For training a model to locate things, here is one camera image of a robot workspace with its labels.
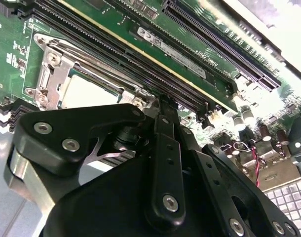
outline motherboard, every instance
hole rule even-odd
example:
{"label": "motherboard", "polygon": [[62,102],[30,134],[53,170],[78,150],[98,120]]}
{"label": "motherboard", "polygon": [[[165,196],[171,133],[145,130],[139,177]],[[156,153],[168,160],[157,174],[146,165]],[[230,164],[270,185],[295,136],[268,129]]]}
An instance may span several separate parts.
{"label": "motherboard", "polygon": [[251,179],[253,148],[262,173],[293,165],[286,134],[301,115],[301,72],[219,1],[0,0],[0,132],[26,111],[145,111],[162,94],[200,146],[219,146]]}

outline silver screw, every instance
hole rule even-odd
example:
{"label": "silver screw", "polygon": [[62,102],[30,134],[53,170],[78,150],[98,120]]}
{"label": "silver screw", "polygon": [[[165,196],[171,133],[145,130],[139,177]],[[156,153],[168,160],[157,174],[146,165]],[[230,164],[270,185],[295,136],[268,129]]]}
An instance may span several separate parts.
{"label": "silver screw", "polygon": [[43,39],[42,37],[38,37],[37,38],[37,41],[38,41],[38,43],[40,44],[40,45],[44,45],[45,44],[45,39]]}
{"label": "silver screw", "polygon": [[177,200],[171,195],[165,195],[162,201],[168,211],[176,212],[179,208]]}
{"label": "silver screw", "polygon": [[53,67],[58,66],[61,63],[61,58],[55,53],[49,53],[47,55],[47,60]]}
{"label": "silver screw", "polygon": [[186,134],[190,135],[191,134],[191,131],[189,129],[187,129],[186,127],[184,127],[184,131]]}
{"label": "silver screw", "polygon": [[165,118],[162,119],[164,121],[164,123],[169,124],[169,121]]}
{"label": "silver screw", "polygon": [[52,126],[45,122],[37,122],[34,124],[33,128],[37,133],[43,135],[49,134],[53,131]]}
{"label": "silver screw", "polygon": [[295,232],[295,230],[293,229],[292,226],[290,226],[288,223],[285,223],[285,226],[286,226],[287,230],[288,230],[289,232],[291,232],[291,234],[293,234],[294,236],[297,235],[297,233]]}
{"label": "silver screw", "polygon": [[140,116],[140,115],[141,115],[141,113],[138,112],[138,111],[136,111],[136,110],[132,110],[132,112],[133,112],[133,114],[135,114],[136,116]]}
{"label": "silver screw", "polygon": [[211,150],[212,150],[213,153],[215,153],[215,154],[220,153],[220,152],[219,152],[219,149],[218,149],[217,147],[215,147],[215,146],[211,146]]}
{"label": "silver screw", "polygon": [[133,105],[136,106],[137,108],[142,106],[141,102],[139,102],[139,101],[134,101]]}
{"label": "silver screw", "polygon": [[34,94],[34,91],[32,89],[26,89],[26,93],[28,95],[33,95]]}
{"label": "silver screw", "polygon": [[238,236],[244,236],[244,234],[245,234],[244,228],[236,219],[231,218],[229,220],[229,225]]}
{"label": "silver screw", "polygon": [[285,232],[284,232],[284,229],[282,228],[282,226],[279,223],[277,223],[276,221],[273,221],[272,223],[273,223],[273,227],[275,228],[275,230],[279,234],[284,235]]}
{"label": "silver screw", "polygon": [[76,152],[80,149],[80,144],[78,141],[68,138],[62,142],[62,147],[69,152]]}
{"label": "silver screw", "polygon": [[47,97],[43,94],[39,94],[37,96],[37,101],[39,101],[42,105],[46,105],[48,103]]}

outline red and black wire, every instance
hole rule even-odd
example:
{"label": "red and black wire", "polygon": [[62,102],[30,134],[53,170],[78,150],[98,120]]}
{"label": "red and black wire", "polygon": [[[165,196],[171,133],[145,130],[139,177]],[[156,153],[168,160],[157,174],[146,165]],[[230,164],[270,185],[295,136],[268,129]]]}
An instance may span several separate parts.
{"label": "red and black wire", "polygon": [[255,163],[256,186],[259,187],[259,185],[260,185],[260,180],[259,180],[260,163],[262,163],[264,166],[266,166],[267,164],[264,159],[262,159],[258,156],[256,147],[252,147],[251,150],[252,150],[253,158],[256,161],[256,163]]}

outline electrolytic capacitor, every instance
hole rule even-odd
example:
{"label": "electrolytic capacitor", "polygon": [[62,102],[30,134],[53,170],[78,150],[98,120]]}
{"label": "electrolytic capacitor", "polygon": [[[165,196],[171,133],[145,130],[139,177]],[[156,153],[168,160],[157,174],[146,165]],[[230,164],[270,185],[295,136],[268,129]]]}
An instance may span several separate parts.
{"label": "electrolytic capacitor", "polygon": [[255,126],[256,125],[256,119],[253,115],[253,113],[251,112],[251,110],[245,110],[243,113],[243,119],[246,125],[249,126]]}
{"label": "electrolytic capacitor", "polygon": [[227,149],[224,153],[227,156],[227,158],[232,158],[233,157],[233,155],[231,153],[231,148]]}
{"label": "electrolytic capacitor", "polygon": [[237,131],[242,131],[246,128],[244,120],[241,116],[234,117],[233,121],[234,121],[235,129]]}
{"label": "electrolytic capacitor", "polygon": [[287,135],[285,134],[285,131],[283,129],[277,131],[277,137],[278,141],[280,142],[281,145],[289,145],[289,139]]}
{"label": "electrolytic capacitor", "polygon": [[266,125],[260,125],[259,132],[263,141],[268,142],[271,140],[271,134]]}
{"label": "electrolytic capacitor", "polygon": [[238,155],[238,154],[240,153],[240,151],[239,151],[239,150],[236,150],[235,147],[234,147],[234,143],[235,143],[235,142],[236,142],[236,141],[234,141],[234,140],[231,142],[232,147],[231,147],[230,151],[231,151],[231,154],[232,154],[233,156],[236,156],[236,155]]}

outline black expansion slot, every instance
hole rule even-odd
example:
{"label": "black expansion slot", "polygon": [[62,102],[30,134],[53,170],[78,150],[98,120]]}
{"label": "black expansion slot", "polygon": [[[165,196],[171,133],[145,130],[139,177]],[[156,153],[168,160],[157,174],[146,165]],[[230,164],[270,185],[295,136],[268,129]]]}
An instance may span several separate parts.
{"label": "black expansion slot", "polygon": [[153,92],[155,89],[159,93],[168,94],[194,112],[204,106],[205,102],[212,103],[194,88],[186,86],[149,59],[141,58],[139,53],[99,31],[97,27],[72,14],[57,2],[36,1],[34,4],[19,7],[17,12],[24,20],[33,16],[109,66],[125,72],[128,77],[145,84]]}
{"label": "black expansion slot", "polygon": [[269,69],[223,36],[217,29],[211,27],[182,2],[167,0],[163,6],[164,14],[230,62],[252,82],[257,83],[267,91],[281,86],[281,82],[275,78]]}

